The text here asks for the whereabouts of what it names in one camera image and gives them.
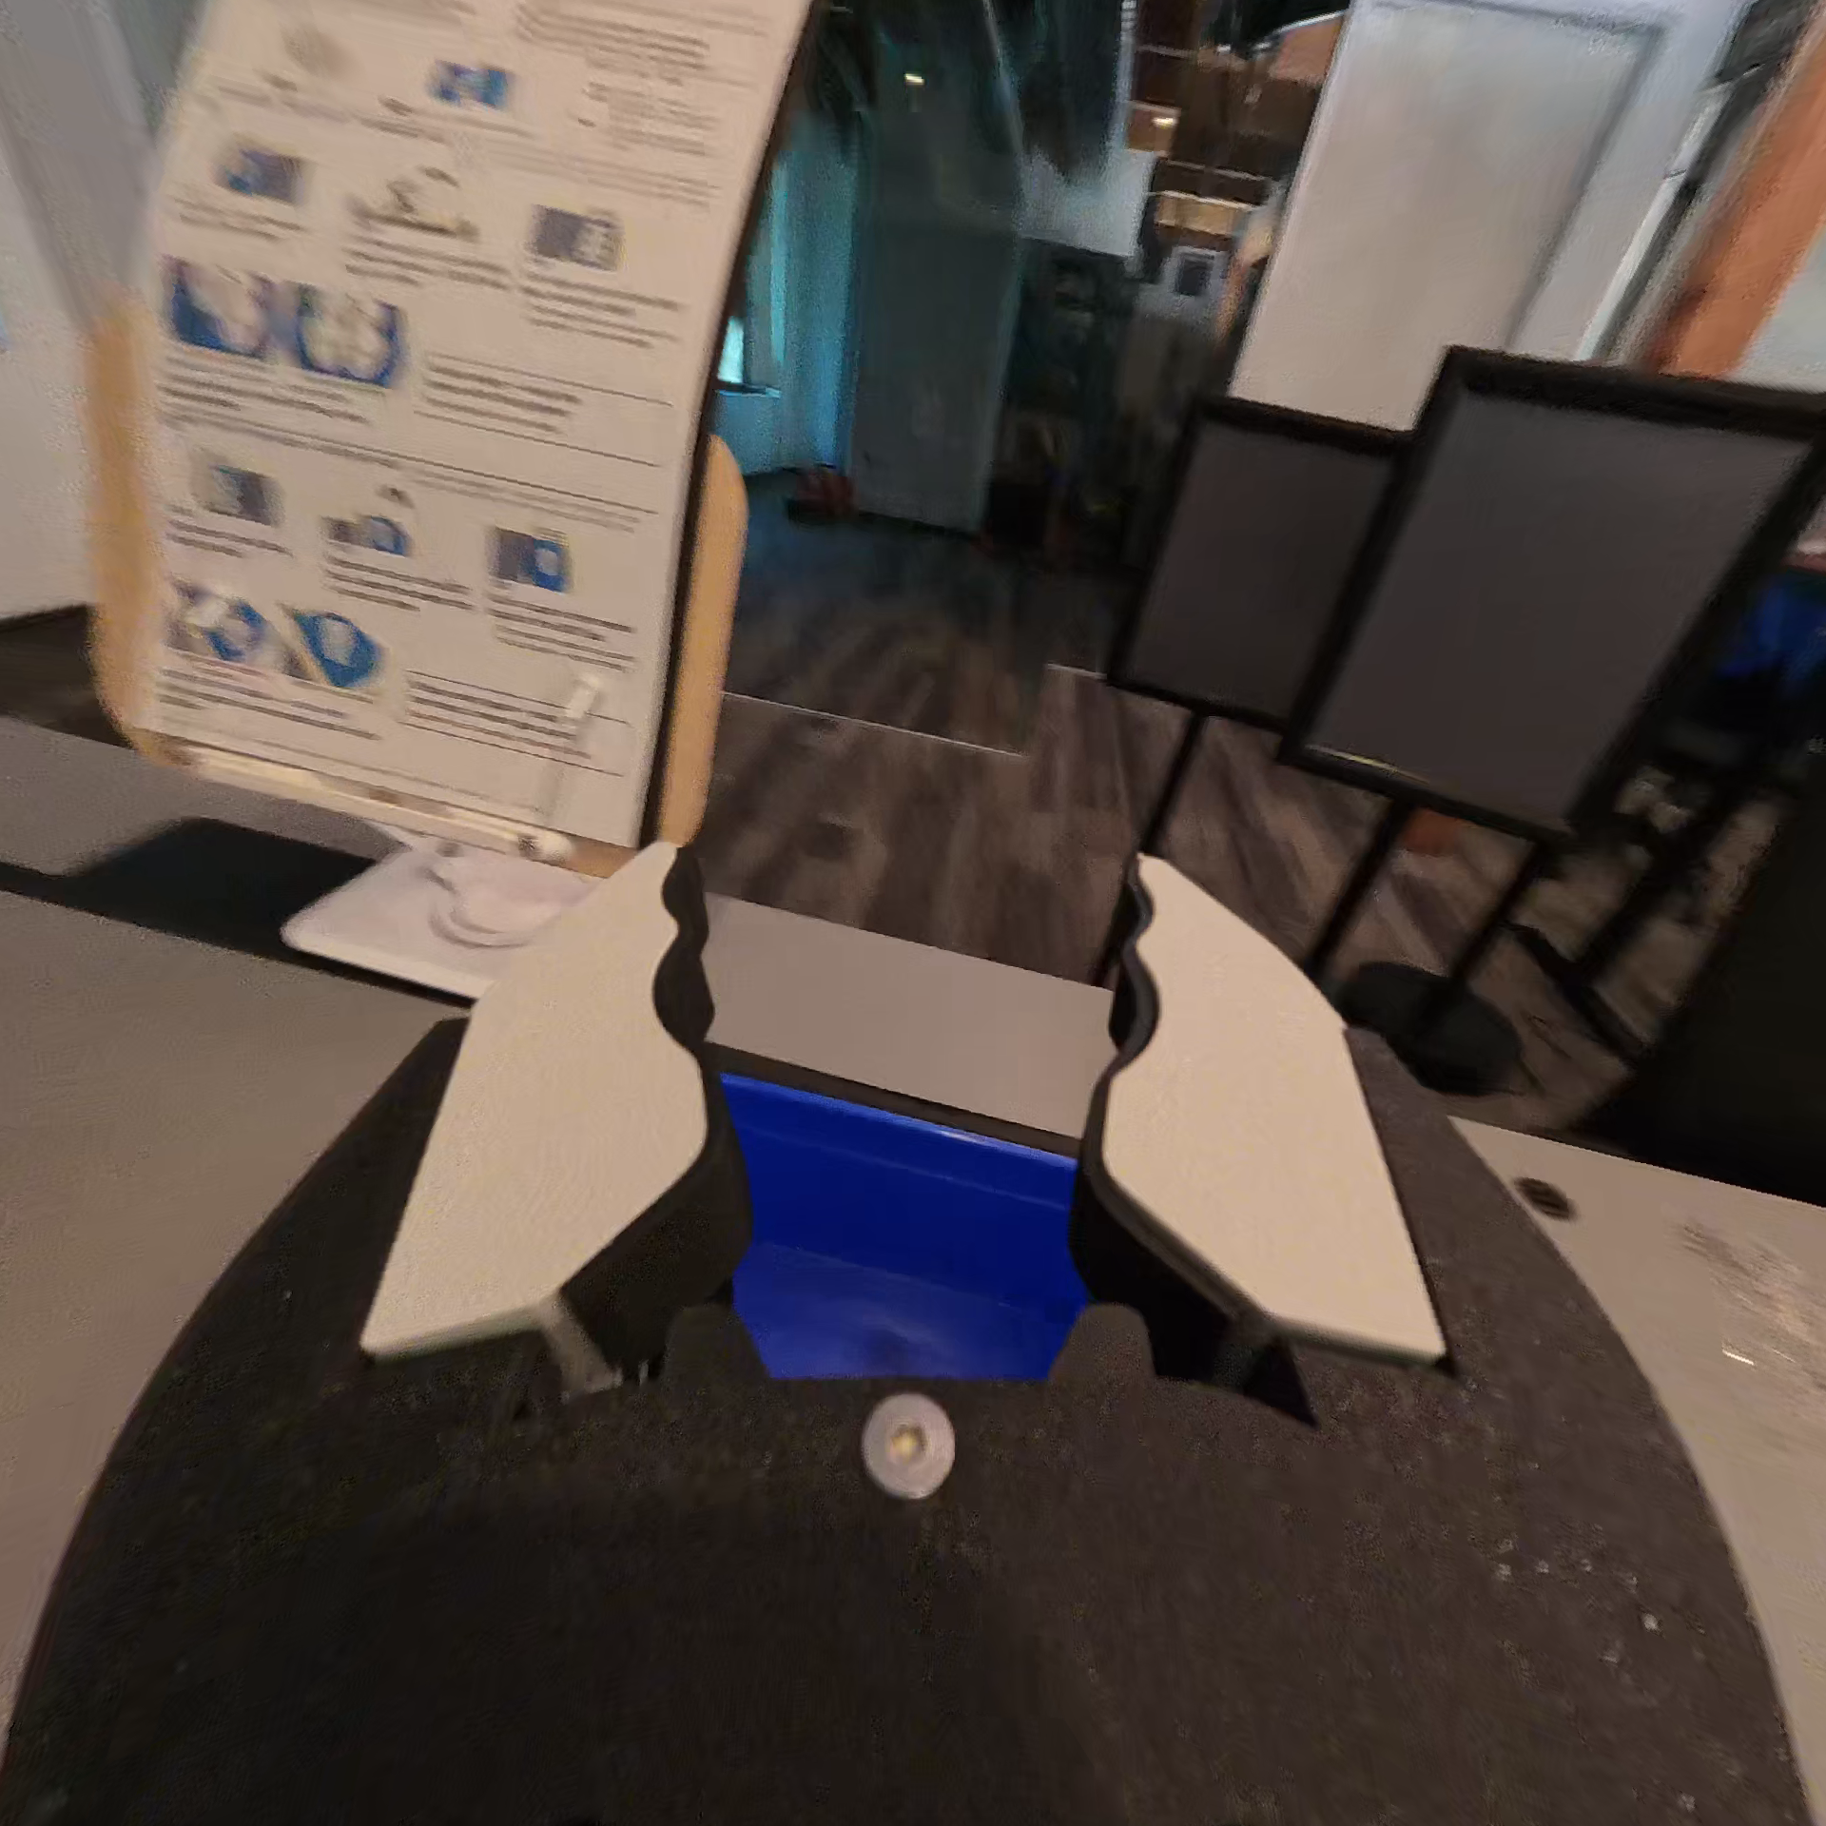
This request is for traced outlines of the black office chair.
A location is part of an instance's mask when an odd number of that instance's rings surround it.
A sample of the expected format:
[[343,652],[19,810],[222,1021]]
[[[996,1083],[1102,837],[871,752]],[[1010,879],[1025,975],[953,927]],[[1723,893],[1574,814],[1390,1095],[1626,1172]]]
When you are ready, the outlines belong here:
[[1821,767],[1684,1003],[1578,1135],[1674,1174],[1823,1203]]

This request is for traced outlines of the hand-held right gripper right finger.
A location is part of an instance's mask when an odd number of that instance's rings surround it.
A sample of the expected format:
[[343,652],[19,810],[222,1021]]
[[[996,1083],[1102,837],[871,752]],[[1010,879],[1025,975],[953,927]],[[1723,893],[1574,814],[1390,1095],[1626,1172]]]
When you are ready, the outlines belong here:
[[1071,1256],[1153,1372],[1245,1390],[1293,1347],[1449,1361],[1350,1029],[1277,946],[1157,855],[1128,865],[1112,1058]]

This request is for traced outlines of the white board stand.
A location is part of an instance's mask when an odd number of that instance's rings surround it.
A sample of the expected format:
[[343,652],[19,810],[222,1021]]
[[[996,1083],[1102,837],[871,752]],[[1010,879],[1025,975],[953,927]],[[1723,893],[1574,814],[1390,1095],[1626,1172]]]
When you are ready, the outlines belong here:
[[523,855],[417,840],[294,915],[282,936],[316,961],[476,1001],[595,888]]

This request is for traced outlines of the wooden instruction board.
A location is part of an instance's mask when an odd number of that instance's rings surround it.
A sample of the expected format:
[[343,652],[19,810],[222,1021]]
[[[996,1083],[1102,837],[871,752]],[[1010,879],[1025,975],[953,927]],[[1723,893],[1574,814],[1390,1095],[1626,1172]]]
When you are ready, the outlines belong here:
[[200,5],[101,352],[130,742],[658,831],[709,400],[812,5]]

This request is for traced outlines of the blue plastic bin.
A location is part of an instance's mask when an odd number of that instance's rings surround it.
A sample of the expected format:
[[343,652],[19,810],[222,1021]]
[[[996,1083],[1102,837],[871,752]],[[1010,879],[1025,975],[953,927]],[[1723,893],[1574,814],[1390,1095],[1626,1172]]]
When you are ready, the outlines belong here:
[[722,1074],[749,1182],[734,1308],[774,1382],[1046,1382],[1084,1282],[1076,1162],[853,1095]]

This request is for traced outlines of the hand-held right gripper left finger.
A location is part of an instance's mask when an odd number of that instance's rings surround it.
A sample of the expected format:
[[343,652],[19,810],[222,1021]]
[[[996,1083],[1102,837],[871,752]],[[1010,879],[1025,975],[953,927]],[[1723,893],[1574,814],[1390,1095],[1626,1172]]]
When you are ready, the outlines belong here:
[[607,1390],[660,1379],[673,1327],[731,1302],[752,1198],[707,943],[698,861],[658,841],[474,1003],[364,1357],[533,1338],[568,1390]]

